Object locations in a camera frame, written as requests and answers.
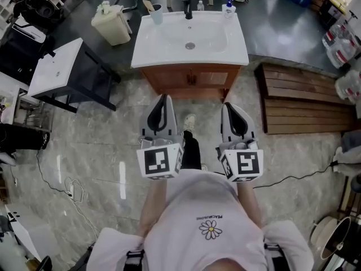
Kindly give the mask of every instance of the cabinet door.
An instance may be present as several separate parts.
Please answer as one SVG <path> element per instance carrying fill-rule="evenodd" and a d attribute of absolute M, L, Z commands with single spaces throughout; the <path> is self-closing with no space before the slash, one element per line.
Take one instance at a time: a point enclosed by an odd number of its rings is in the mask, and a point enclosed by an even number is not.
<path fill-rule="evenodd" d="M 162 65 L 144 67 L 142 71 L 158 93 L 162 89 L 188 88 L 190 86 L 191 71 L 189 67 Z"/>
<path fill-rule="evenodd" d="M 191 85 L 197 88 L 229 89 L 237 78 L 239 70 L 239 65 L 193 65 L 191 67 Z"/>

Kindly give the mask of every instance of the soap dispenser bottle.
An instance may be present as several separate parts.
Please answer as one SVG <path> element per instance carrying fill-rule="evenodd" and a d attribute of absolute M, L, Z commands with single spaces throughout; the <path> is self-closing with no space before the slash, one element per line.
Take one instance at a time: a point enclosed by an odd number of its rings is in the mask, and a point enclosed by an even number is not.
<path fill-rule="evenodd" d="M 226 0 L 226 1 L 228 1 L 227 4 L 222 5 L 222 13 L 226 19 L 230 19 L 233 17 L 236 11 L 236 7 L 232 5 L 233 0 Z"/>

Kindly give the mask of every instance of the beige trash bin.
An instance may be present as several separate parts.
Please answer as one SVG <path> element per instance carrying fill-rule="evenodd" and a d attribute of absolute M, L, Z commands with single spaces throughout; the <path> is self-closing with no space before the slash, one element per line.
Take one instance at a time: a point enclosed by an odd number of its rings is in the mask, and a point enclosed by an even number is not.
<path fill-rule="evenodd" d="M 131 29 L 123 14 L 123 6 L 111 6 L 108 14 L 97 12 L 91 25 L 111 44 L 118 45 L 130 40 Z"/>

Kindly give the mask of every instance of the sink vanity cabinet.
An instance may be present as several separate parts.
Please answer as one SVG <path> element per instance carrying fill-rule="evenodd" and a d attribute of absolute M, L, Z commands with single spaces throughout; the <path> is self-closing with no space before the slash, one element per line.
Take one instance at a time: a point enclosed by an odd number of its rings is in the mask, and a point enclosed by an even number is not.
<path fill-rule="evenodd" d="M 157 94 L 179 99 L 215 98 L 223 101 L 240 71 L 232 64 L 172 64 L 142 67 Z"/>
<path fill-rule="evenodd" d="M 157 94 L 223 101 L 248 63 L 237 14 L 225 20 L 221 12 L 194 11 L 192 19 L 184 12 L 164 13 L 161 25 L 143 16 L 131 66 Z"/>

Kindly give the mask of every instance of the white marker cube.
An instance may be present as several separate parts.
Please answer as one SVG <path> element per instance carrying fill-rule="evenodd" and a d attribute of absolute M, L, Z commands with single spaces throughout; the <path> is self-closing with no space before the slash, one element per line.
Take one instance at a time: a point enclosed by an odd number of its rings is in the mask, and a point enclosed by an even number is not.
<path fill-rule="evenodd" d="M 179 143 L 137 150 L 140 171 L 144 178 L 164 180 L 178 177 L 183 149 Z"/>
<path fill-rule="evenodd" d="M 263 174 L 263 150 L 225 150 L 219 161 L 230 182 L 252 181 Z"/>

